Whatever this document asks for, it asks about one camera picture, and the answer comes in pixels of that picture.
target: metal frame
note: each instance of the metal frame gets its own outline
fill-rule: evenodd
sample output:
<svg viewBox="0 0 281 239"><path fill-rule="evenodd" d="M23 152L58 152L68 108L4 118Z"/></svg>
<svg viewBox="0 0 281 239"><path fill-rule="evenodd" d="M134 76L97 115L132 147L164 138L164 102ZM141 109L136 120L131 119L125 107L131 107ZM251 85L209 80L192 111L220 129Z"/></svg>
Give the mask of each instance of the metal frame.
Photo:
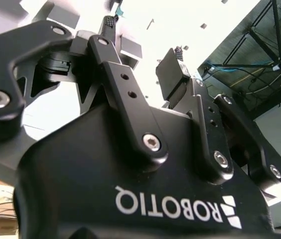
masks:
<svg viewBox="0 0 281 239"><path fill-rule="evenodd" d="M279 55L276 55L268 46L267 44L260 39L260 37L254 32L254 28L259 24L259 22L263 19L263 17L267 14L270 9L273 9L274 12L274 19L275 19L275 26L276 26L276 35L277 35L277 44ZM245 42L246 38L250 36L254 39L255 42L265 51L265 53L272 59L273 63L269 65L262 65L262 64L253 64L253 65L246 65L246 64L228 64L232 57L236 54L242 44ZM277 65L281 69L281 29L279 24L279 14L278 14L278 6L277 0L270 0L268 4L264 7L255 21L252 23L250 30L246 32L236 46L232 49L229 53L223 64L211 64L214 67L218 68L272 68L274 65ZM252 118L255 119L256 117L262 115L266 111L270 110L277 104L281 103L281 95L278 98L270 97L269 100L266 100L260 106L258 106L255 110L252 110L251 115Z"/></svg>

